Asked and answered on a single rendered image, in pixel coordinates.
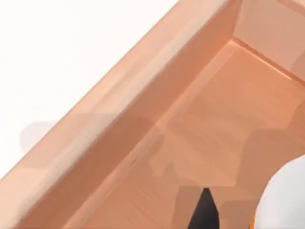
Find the white and orange object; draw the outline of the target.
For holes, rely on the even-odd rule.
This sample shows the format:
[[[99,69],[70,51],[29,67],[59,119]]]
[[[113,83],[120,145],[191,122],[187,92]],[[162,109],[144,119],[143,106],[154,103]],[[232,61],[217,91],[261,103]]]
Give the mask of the white and orange object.
[[[305,229],[305,155],[271,177],[249,229]]]

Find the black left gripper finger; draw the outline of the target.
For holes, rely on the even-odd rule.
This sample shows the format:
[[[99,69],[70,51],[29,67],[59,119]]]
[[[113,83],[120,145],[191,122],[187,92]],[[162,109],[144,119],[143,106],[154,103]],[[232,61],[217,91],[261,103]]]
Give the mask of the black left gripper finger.
[[[187,229],[219,229],[219,213],[209,188],[204,188]]]

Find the shallow salmon-coloured box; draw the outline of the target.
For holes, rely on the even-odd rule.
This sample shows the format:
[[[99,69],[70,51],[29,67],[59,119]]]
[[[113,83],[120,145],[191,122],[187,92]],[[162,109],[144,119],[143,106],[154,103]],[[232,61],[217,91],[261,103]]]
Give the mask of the shallow salmon-coloured box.
[[[305,153],[305,0],[179,0],[0,180],[0,229],[248,229]]]

